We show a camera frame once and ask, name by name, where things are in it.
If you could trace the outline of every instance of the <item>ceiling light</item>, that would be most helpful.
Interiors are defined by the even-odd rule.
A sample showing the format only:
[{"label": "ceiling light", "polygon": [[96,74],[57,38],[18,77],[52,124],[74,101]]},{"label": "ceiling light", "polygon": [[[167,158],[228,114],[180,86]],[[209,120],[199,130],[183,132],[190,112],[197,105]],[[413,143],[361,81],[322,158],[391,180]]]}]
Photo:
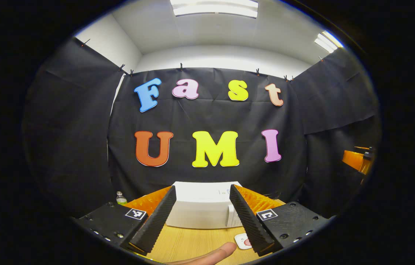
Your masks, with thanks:
[{"label": "ceiling light", "polygon": [[335,44],[333,44],[329,39],[327,39],[324,35],[322,34],[318,34],[317,35],[318,39],[325,42],[325,44],[327,44],[327,46],[329,46],[330,48],[332,48],[332,50],[336,50],[337,47],[335,46]]},{"label": "ceiling light", "polygon": [[333,49],[331,47],[329,47],[327,44],[325,44],[325,42],[323,42],[322,40],[319,39],[315,39],[314,41],[316,44],[318,44],[320,47],[323,47],[325,50],[327,50],[329,53],[333,52]]},{"label": "ceiling light", "polygon": [[336,45],[336,47],[343,47],[343,45],[334,37],[332,36],[332,34],[324,31],[322,32],[322,34],[327,37],[331,42],[333,42],[333,44]]},{"label": "ceiling light", "polygon": [[258,3],[251,0],[170,0],[175,16],[225,13],[256,18]]}]

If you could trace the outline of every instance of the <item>plastic bottle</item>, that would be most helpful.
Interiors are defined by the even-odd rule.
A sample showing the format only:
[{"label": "plastic bottle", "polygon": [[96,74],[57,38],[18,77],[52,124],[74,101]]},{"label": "plastic bottle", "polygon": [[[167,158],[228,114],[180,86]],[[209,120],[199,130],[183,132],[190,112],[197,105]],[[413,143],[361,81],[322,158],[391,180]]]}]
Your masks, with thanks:
[{"label": "plastic bottle", "polygon": [[127,203],[127,200],[124,198],[124,196],[122,196],[122,192],[118,191],[116,194],[118,195],[116,197],[116,201],[118,202],[118,204],[125,205]]}]

